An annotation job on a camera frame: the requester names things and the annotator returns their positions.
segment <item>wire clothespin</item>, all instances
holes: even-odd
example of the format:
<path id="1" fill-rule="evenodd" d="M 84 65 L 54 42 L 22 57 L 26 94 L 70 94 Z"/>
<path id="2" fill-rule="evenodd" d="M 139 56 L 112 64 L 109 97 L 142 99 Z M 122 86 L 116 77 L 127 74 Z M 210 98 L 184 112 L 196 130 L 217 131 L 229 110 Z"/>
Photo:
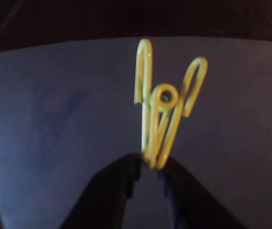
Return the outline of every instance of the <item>wire clothespin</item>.
<path id="1" fill-rule="evenodd" d="M 175 87 L 168 83 L 157 85 L 151 92 L 152 58 L 150 40 L 142 39 L 138 44 L 136 54 L 134 103 L 142 104 L 141 151 L 143 159 L 149 168 L 161 169 L 168 159 L 181 116 L 189 117 L 192 111 L 208 64 L 204 57 L 197 57 L 191 62 L 179 94 Z M 197 68 L 199 68 L 198 74 L 187 101 L 184 103 Z M 169 121 L 169 128 L 162 145 Z"/>

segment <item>dark background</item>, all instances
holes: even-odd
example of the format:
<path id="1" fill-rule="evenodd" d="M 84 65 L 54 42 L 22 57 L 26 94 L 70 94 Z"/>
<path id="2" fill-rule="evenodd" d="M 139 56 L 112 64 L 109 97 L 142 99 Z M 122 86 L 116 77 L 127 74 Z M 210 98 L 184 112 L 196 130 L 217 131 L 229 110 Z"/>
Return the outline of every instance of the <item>dark background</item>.
<path id="1" fill-rule="evenodd" d="M 272 41 L 272 0 L 0 0 L 0 27 L 0 51 L 134 36 Z"/>

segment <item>yellow wire clip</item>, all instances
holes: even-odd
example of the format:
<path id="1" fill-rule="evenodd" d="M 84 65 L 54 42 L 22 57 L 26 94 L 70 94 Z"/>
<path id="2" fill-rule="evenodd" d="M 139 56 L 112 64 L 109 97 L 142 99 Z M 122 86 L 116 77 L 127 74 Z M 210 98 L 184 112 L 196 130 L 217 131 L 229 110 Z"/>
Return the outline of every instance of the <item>yellow wire clip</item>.
<path id="1" fill-rule="evenodd" d="M 143 159 L 149 168 L 161 169 L 168 159 L 181 116 L 189 117 L 192 111 L 208 64 L 204 57 L 197 57 L 191 62 L 186 71 L 180 94 L 174 86 L 168 83 L 157 85 L 151 93 L 152 58 L 150 40 L 142 39 L 138 44 L 136 54 L 134 103 L 142 104 L 141 151 Z M 184 106 L 191 79 L 197 68 L 199 68 L 198 74 Z M 161 147 L 173 108 L 174 112 Z"/>

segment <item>yellow wire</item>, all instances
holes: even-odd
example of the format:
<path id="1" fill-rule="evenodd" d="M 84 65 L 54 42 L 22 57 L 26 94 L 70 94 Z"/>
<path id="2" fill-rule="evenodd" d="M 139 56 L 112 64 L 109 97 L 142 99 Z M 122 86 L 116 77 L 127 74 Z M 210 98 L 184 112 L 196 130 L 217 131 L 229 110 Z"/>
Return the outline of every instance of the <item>yellow wire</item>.
<path id="1" fill-rule="evenodd" d="M 178 129 L 181 116 L 189 117 L 199 94 L 207 72 L 207 60 L 204 57 L 194 59 L 189 65 L 180 93 L 174 86 L 163 83 L 152 85 L 152 45 L 148 39 L 139 42 L 136 54 L 134 103 L 142 103 L 141 151 L 149 168 L 161 169 L 165 166 Z M 199 68 L 191 92 L 184 106 L 194 72 Z M 168 101 L 162 101 L 163 94 Z M 170 121 L 171 110 L 174 112 Z"/>

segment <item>black plastic object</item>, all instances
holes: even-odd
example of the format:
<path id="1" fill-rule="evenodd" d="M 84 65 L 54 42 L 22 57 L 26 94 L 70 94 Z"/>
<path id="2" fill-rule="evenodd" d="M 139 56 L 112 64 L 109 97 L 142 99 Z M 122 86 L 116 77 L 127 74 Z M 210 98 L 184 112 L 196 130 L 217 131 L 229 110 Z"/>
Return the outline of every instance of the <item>black plastic object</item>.
<path id="1" fill-rule="evenodd" d="M 127 155 L 98 172 L 61 228 L 120 229 L 126 200 L 140 178 L 139 155 Z M 246 229 L 174 159 L 158 174 L 170 203 L 172 229 Z"/>
<path id="2" fill-rule="evenodd" d="M 139 155 L 129 154 L 98 172 L 61 228 L 120 229 L 126 200 L 140 178 Z"/>
<path id="3" fill-rule="evenodd" d="M 165 184 L 173 229 L 245 229 L 180 163 L 169 158 Z"/>

